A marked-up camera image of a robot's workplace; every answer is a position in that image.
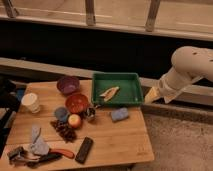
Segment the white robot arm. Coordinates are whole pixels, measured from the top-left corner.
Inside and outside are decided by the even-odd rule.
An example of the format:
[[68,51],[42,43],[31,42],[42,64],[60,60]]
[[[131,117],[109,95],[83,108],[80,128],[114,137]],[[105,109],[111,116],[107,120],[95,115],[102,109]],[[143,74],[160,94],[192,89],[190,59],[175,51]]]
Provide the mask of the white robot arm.
[[156,86],[145,95],[144,102],[160,98],[166,104],[178,97],[183,89],[205,78],[213,82],[213,49],[183,46],[174,51],[172,67],[163,74]]

